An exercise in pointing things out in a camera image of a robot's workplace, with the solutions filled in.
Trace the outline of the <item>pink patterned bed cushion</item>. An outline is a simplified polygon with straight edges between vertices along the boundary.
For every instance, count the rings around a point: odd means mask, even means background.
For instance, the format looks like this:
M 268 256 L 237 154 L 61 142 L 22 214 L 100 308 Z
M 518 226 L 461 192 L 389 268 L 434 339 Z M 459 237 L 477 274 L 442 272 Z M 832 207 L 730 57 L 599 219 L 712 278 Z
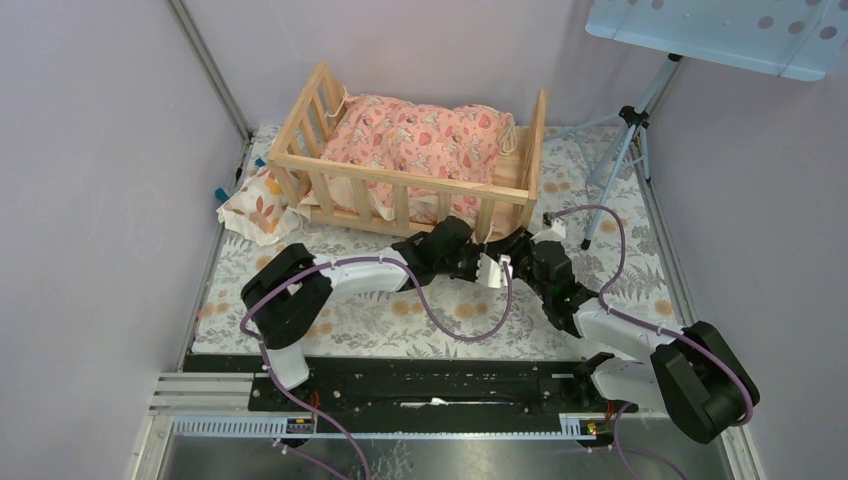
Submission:
M 447 108 L 414 104 L 388 96 L 346 96 L 344 115 L 320 159 L 380 168 L 443 180 L 492 184 L 501 154 L 517 145 L 512 114 L 487 105 Z M 357 212 L 349 179 L 325 174 L 333 207 Z M 393 187 L 366 180 L 372 212 L 395 220 Z M 434 224 L 438 198 L 434 191 L 407 187 L 410 220 Z M 449 214 L 476 223 L 481 200 L 453 194 Z

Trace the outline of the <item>wooden pet bed frame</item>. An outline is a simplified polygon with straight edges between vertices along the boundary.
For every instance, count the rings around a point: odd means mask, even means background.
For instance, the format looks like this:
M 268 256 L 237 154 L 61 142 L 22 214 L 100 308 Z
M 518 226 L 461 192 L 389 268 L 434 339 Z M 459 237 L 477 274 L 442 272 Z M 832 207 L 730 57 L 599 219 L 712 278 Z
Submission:
M 327 64 L 316 64 L 268 153 L 269 167 L 275 173 L 289 205 L 306 219 L 407 236 L 430 231 L 438 222 L 454 216 L 449 214 L 451 196 L 465 194 L 481 200 L 476 223 L 472 225 L 455 217 L 471 227 L 477 241 L 500 239 L 530 224 L 539 196 L 548 104 L 545 90 L 540 90 L 536 96 L 528 126 L 519 126 L 514 120 L 517 145 L 512 153 L 499 157 L 492 184 L 443 180 L 320 159 L 344 115 L 341 109 L 346 96 L 357 95 L 347 92 Z M 349 179 L 358 213 L 333 207 L 325 174 Z M 395 220 L 385 220 L 372 212 L 366 180 L 376 180 L 393 187 Z M 437 193 L 437 221 L 434 224 L 410 220 L 407 187 L 420 187 Z

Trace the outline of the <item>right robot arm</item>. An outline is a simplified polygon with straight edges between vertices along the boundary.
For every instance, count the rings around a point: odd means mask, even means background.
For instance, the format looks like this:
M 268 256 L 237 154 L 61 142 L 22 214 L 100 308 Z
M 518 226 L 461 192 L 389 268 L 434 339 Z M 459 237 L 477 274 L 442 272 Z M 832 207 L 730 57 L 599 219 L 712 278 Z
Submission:
M 675 328 L 630 319 L 581 284 L 556 222 L 531 233 L 482 244 L 481 274 L 509 261 L 509 275 L 540 299 L 548 322 L 568 335 L 605 345 L 584 361 L 573 386 L 575 402 L 597 412 L 611 400 L 667 414 L 690 439 L 707 444 L 751 417 L 759 389 L 721 335 L 707 322 Z

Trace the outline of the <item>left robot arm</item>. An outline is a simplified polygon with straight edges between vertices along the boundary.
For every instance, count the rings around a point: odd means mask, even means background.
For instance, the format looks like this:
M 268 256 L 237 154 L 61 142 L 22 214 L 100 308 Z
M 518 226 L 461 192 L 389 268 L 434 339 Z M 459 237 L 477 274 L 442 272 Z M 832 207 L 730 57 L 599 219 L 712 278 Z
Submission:
M 247 309 L 245 334 L 258 340 L 276 380 L 272 398 L 288 411 L 309 401 L 310 376 L 302 338 L 325 304 L 363 293 L 421 292 L 436 277 L 509 288 L 513 261 L 509 239 L 474 243 L 464 221 L 450 216 L 429 232 L 364 256 L 328 257 L 294 243 L 277 254 L 240 292 Z

